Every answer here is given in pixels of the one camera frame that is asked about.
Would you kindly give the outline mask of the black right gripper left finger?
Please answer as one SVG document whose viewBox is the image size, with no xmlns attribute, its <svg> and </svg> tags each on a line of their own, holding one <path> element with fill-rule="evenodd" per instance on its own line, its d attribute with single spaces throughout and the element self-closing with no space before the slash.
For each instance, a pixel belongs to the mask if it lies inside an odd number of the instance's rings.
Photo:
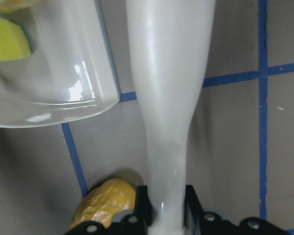
<svg viewBox="0 0 294 235">
<path fill-rule="evenodd" d="M 105 228 L 99 222 L 86 221 L 76 226 L 66 235 L 147 235 L 152 223 L 152 208 L 147 194 L 147 186 L 138 186 L 135 207 L 132 213 L 126 213 L 119 220 Z"/>
</svg>

